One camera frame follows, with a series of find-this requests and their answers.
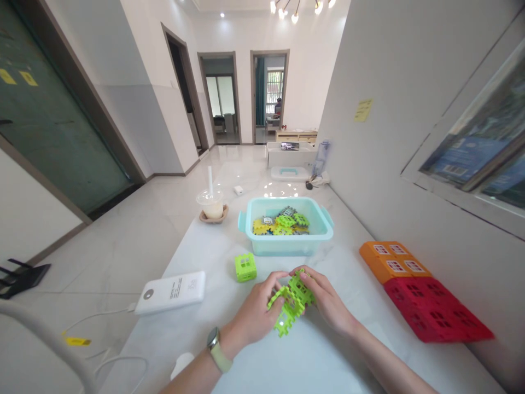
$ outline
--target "curtain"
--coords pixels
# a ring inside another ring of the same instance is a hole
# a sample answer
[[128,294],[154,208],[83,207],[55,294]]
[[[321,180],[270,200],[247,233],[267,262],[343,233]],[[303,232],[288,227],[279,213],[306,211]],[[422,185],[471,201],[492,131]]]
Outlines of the curtain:
[[255,124],[264,125],[265,122],[265,86],[264,86],[264,57],[257,58],[255,69]]

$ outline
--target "cup lid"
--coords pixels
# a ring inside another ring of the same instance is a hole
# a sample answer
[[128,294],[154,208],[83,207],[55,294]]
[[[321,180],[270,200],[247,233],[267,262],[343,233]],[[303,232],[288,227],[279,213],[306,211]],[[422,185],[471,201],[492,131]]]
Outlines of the cup lid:
[[209,193],[208,190],[203,190],[197,194],[197,202],[200,205],[211,205],[216,202],[221,202],[223,200],[223,194],[220,189],[213,188],[213,196]]

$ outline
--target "hand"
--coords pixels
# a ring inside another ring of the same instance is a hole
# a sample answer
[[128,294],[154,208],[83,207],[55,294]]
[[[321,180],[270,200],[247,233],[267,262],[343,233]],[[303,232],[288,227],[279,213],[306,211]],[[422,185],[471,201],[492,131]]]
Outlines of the hand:
[[304,269],[300,277],[305,286],[316,296],[316,306],[323,319],[338,334],[352,336],[356,328],[360,325],[359,321],[348,311],[343,301],[337,295],[326,276],[313,270],[307,265],[302,265],[290,272],[290,276],[295,275],[296,271]]
[[243,347],[261,340],[274,327],[283,309],[284,298],[277,298],[270,310],[268,302],[272,290],[281,288],[278,279],[286,276],[288,273],[284,271],[272,272],[264,282],[253,286],[237,315],[221,330],[221,347],[231,360]]

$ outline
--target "yellow sticky note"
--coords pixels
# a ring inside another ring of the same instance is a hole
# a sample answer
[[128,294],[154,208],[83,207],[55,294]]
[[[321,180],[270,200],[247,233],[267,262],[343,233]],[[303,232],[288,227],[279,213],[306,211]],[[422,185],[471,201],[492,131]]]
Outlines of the yellow sticky note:
[[370,108],[372,108],[373,101],[374,100],[372,98],[359,101],[357,111],[355,112],[354,121],[366,121],[368,114],[370,113]]
[[91,344],[91,339],[65,337],[64,340],[69,346],[89,346]]
[[19,71],[20,75],[26,80],[29,86],[38,86],[37,82],[31,74],[25,71]]
[[7,70],[4,70],[3,68],[0,68],[0,78],[2,78],[8,85],[16,85],[16,81],[9,75]]

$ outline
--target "plastic cup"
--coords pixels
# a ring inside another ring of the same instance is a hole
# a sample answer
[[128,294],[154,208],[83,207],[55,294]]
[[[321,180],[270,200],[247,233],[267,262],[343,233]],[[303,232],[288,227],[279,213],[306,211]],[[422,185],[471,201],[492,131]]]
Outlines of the plastic cup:
[[197,194],[197,202],[201,206],[208,219],[221,219],[223,216],[223,194],[220,190],[214,190],[213,196],[208,190]]

